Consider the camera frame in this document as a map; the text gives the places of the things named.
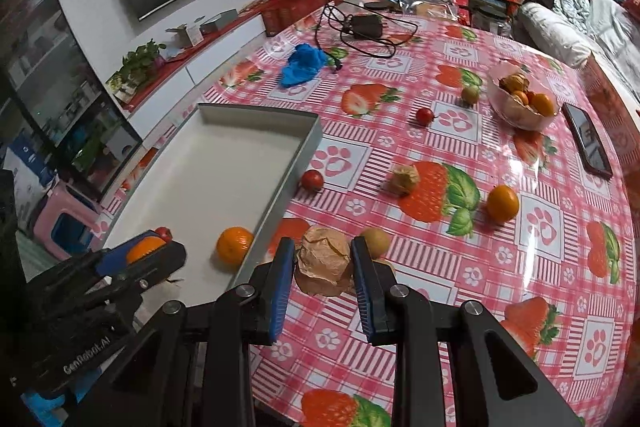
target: glass bowl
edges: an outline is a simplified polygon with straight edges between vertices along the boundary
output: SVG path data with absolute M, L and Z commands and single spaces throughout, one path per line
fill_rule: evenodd
M 527 78 L 529 81 L 530 91 L 536 93 L 543 92 L 549 96 L 554 104 L 553 116 L 542 116 L 541 114 L 536 113 L 532 108 L 527 105 L 522 105 L 508 92 L 500 89 L 500 79 L 513 73 L 522 73 Z M 505 60 L 491 68 L 487 73 L 487 77 L 487 95 L 489 97 L 489 102 L 494 108 L 494 111 L 510 125 L 519 129 L 541 132 L 554 121 L 556 116 L 558 116 L 558 112 L 560 111 L 558 98 L 551 90 L 546 79 L 536 79 L 530 73 L 525 73 L 516 65 Z

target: pink checkered tablecloth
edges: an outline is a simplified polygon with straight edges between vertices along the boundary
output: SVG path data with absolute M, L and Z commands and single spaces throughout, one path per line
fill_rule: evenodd
M 391 59 L 350 50 L 337 32 L 321 28 L 322 46 L 345 55 L 342 70 L 325 67 L 306 84 L 280 89 L 280 71 L 294 47 L 314 44 L 317 18 L 318 12 L 269 39 L 214 82 L 203 100 L 318 113 L 324 137 L 311 168 L 322 172 L 326 184 L 313 196 L 300 189 L 286 217 L 349 237 L 364 227 L 381 227 L 393 236 L 387 258 L 399 282 L 435 301 L 459 305 L 477 299 L 502 320 L 510 303 L 544 298 L 558 315 L 549 325 L 556 329 L 548 343 L 535 346 L 536 362 L 588 426 L 603 423 L 622 377 L 634 318 L 636 256 L 620 165 L 575 71 L 514 41 L 407 16 L 418 32 Z M 393 26 L 388 25 L 386 34 L 406 33 Z M 380 52 L 370 43 L 361 45 Z M 502 58 L 546 78 L 561 103 L 590 113 L 613 167 L 610 182 L 584 171 L 563 116 L 546 136 L 536 138 L 500 121 L 484 89 L 474 107 L 456 103 L 463 84 L 485 80 Z M 352 90 L 364 84 L 385 89 L 377 88 L 377 95 L 367 94 L 372 88 Z M 421 107 L 438 116 L 429 128 L 415 124 Z M 418 210 L 402 206 L 381 189 L 393 166 L 417 162 L 466 172 L 481 195 L 472 213 L 472 232 L 463 233 L 466 224 L 456 216 L 440 213 L 437 221 L 422 220 Z M 482 202 L 498 184 L 516 190 L 520 212 L 495 228 Z M 591 236 L 598 231 L 607 237 L 607 248 L 619 245 L 619 261 L 613 263 L 619 277 L 611 274 L 609 250 L 606 275 L 591 271 L 588 259 L 596 248 Z M 447 422 L 453 425 L 446 346 L 440 352 Z M 252 346 L 251 353 L 255 396 L 296 421 L 304 418 L 303 394 L 316 388 L 356 394 L 391 411 L 394 349 L 366 343 L 356 299 L 350 295 L 310 297 L 294 285 L 277 344 Z

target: screw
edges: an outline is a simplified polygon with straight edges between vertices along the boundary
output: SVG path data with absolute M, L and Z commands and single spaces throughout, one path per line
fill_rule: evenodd
M 471 315 L 479 315 L 482 313 L 484 307 L 478 301 L 467 301 L 465 302 L 465 312 Z
M 394 297 L 403 299 L 407 295 L 409 295 L 409 288 L 407 288 L 407 286 L 405 286 L 404 284 L 394 284 L 389 289 L 389 293 L 391 293 L 391 295 L 393 295 Z
M 255 288 L 250 284 L 241 284 L 236 288 L 236 294 L 243 298 L 251 297 L 255 293 Z
M 180 301 L 167 301 L 162 305 L 162 311 L 167 315 L 175 315 L 182 308 Z

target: cherry tomato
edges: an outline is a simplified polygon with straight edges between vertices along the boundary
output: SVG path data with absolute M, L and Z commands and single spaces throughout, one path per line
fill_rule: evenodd
M 165 243 L 169 243 L 173 240 L 174 236 L 171 234 L 171 230 L 167 227 L 158 227 L 154 230 Z
M 320 192 L 322 187 L 324 187 L 324 178 L 322 178 L 322 174 L 320 172 L 311 169 L 310 171 L 302 174 L 302 178 L 300 178 L 300 185 L 309 192 Z
M 427 127 L 436 116 L 433 114 L 433 111 L 427 107 L 423 107 L 422 109 L 418 109 L 415 113 L 415 120 L 418 121 L 423 127 Z

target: bowl of fruit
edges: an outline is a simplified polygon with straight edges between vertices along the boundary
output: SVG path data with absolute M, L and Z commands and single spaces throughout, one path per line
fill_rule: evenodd
M 518 66 L 501 61 L 487 76 L 489 102 L 514 127 L 541 132 L 558 116 L 558 99 L 551 87 L 527 76 Z

